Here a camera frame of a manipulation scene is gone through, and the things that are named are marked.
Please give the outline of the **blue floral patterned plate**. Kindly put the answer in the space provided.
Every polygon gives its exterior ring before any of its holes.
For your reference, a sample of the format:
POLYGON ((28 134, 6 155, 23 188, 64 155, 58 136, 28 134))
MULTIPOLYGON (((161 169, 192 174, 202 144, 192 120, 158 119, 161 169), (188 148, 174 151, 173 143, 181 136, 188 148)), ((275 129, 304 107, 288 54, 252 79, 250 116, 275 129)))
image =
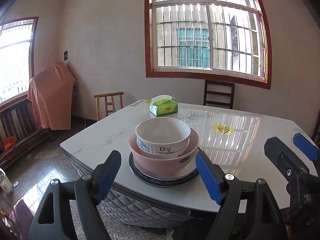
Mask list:
POLYGON ((135 163, 133 154, 129 155, 129 166, 131 172, 142 182, 155 187, 179 187, 186 183, 191 182, 198 177, 199 172, 195 165, 195 160, 192 160, 181 172, 177 178, 161 179, 155 178, 144 173, 135 163))

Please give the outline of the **white bowl blue band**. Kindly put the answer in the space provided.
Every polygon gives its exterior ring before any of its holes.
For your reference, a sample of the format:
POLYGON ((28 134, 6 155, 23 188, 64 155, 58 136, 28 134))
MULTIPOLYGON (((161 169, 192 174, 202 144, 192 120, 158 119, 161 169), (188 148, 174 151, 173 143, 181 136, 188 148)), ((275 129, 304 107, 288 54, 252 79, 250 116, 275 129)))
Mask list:
POLYGON ((141 122, 135 129, 139 145, 152 153, 176 152, 187 144, 191 128, 188 124, 167 117, 141 122))

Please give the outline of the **white plate with rose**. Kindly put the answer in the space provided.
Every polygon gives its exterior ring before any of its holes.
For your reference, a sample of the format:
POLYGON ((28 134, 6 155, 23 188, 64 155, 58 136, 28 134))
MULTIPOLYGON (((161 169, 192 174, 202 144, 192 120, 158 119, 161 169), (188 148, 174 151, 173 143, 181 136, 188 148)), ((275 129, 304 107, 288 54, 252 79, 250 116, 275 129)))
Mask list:
POLYGON ((189 163, 186 167, 182 168, 181 170, 172 173, 172 174, 163 174, 163 175, 156 175, 155 173, 146 173, 145 171, 141 170, 135 163, 130 164, 131 168, 135 168, 141 174, 150 177, 152 179, 158 180, 178 180, 182 178, 186 178, 187 176, 191 176, 197 173, 197 168, 194 162, 189 163))

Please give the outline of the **white ribbed bowl pink band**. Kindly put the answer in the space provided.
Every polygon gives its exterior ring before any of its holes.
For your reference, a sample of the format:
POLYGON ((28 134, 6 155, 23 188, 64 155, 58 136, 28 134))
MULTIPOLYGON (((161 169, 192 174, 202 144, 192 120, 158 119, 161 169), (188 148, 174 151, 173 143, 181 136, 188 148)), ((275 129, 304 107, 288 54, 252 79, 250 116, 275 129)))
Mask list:
POLYGON ((139 147, 140 154, 145 156, 145 157, 152 158, 152 159, 175 159, 175 158, 178 158, 178 157, 182 157, 182 156, 187 154, 187 148, 189 146, 189 142, 190 142, 190 140, 188 140, 188 142, 184 146, 184 148, 182 148, 181 150, 176 151, 176 152, 152 153, 152 152, 146 151, 144 148, 142 148, 139 145, 138 140, 136 140, 137 146, 139 147))

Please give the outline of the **quilted grey table base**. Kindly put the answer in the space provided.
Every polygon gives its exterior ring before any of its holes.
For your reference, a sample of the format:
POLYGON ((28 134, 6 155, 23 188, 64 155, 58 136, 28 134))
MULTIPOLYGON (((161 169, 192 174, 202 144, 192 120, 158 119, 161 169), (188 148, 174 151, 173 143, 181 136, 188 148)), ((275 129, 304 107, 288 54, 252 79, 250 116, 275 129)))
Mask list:
POLYGON ((99 207, 108 217, 145 228, 175 228, 191 219, 188 209, 132 191, 117 182, 99 207))

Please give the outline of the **yellow warning sticker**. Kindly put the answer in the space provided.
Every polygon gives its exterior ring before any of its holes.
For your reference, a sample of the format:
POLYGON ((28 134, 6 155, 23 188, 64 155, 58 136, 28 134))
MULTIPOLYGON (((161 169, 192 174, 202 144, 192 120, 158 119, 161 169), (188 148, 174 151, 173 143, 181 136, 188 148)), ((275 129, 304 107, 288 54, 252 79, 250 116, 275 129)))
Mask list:
POLYGON ((235 132, 231 126, 223 124, 216 124, 214 126, 214 131, 222 135, 231 135, 235 132))

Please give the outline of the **white cup on floor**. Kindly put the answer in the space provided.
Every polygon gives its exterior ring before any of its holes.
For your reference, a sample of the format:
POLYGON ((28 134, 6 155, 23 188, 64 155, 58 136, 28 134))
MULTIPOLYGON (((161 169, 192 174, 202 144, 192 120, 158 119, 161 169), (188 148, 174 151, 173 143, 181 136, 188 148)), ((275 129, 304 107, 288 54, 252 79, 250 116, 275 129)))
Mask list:
POLYGON ((5 172, 0 168, 0 187, 6 194, 12 194, 14 187, 11 181, 7 178, 5 172))

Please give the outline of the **light wooden chair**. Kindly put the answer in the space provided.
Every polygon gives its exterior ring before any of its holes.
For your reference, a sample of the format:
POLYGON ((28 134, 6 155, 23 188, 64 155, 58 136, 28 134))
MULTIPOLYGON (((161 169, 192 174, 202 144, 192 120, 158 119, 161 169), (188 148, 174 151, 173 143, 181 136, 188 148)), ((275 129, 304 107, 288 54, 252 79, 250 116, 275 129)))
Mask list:
POLYGON ((113 93, 106 93, 106 94, 96 94, 93 96, 96 100, 96 118, 97 121, 101 119, 100 114, 100 101, 103 100, 104 107, 105 107, 105 116, 109 116, 109 114, 113 114, 116 112, 116 104, 114 97, 117 96, 119 99, 120 109, 124 108, 123 103, 123 95, 124 92, 113 92, 113 93))

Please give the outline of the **dark wooden bench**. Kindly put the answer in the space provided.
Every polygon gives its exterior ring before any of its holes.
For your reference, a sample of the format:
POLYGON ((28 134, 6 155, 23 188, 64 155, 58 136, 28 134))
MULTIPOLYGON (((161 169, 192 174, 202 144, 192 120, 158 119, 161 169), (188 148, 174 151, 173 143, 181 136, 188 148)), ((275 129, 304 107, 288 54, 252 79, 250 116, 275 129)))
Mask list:
POLYGON ((36 127, 28 99, 1 106, 1 168, 10 167, 52 136, 52 130, 36 127))

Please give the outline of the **dark wooden chair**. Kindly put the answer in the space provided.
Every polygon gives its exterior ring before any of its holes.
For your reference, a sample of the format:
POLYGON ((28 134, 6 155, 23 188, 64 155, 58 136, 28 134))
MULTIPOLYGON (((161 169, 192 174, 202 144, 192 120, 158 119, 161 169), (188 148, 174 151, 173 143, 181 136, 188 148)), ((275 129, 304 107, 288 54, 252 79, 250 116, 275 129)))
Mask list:
POLYGON ((234 83, 206 80, 203 105, 233 109, 234 94, 234 83))

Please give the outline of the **orange cloth covered object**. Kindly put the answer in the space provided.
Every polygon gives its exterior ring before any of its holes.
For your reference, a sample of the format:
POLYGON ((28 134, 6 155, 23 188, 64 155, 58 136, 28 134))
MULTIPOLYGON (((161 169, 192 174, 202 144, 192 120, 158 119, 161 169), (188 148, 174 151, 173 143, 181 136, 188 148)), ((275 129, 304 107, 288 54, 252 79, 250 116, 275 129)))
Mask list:
POLYGON ((28 100, 38 129, 71 129, 72 94, 75 79, 63 62, 58 62, 33 76, 28 100))

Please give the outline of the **green tissue pack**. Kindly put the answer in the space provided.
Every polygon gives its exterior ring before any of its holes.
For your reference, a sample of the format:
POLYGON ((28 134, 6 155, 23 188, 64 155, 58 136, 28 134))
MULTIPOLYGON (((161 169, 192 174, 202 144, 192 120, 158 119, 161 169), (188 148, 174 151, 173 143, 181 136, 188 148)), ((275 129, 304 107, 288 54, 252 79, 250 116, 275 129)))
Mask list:
POLYGON ((177 113, 178 103, 173 100, 172 96, 159 95, 151 99, 149 110, 154 116, 177 113))

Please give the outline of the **large barred window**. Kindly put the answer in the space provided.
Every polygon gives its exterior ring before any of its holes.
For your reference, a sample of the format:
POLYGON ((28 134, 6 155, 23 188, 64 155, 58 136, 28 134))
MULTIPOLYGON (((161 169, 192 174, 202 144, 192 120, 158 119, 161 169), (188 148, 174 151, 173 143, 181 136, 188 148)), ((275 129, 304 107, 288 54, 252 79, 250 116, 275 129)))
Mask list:
POLYGON ((262 0, 144 0, 145 74, 270 89, 262 0))

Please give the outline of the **side window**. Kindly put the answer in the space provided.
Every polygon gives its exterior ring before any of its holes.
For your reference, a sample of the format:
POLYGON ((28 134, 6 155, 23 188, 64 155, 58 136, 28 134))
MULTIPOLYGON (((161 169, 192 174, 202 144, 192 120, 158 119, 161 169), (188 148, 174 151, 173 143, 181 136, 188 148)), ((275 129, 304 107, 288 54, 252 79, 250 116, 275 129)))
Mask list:
POLYGON ((1 24, 1 103, 28 91, 38 17, 1 24))

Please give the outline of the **black wall switch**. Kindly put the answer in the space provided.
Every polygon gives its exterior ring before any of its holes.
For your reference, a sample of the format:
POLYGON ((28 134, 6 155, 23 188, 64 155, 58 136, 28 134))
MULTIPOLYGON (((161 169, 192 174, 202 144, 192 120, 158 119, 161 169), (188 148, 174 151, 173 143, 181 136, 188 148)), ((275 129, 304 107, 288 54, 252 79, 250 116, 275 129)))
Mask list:
POLYGON ((68 51, 65 51, 65 52, 64 52, 64 60, 65 60, 65 61, 68 60, 68 51))

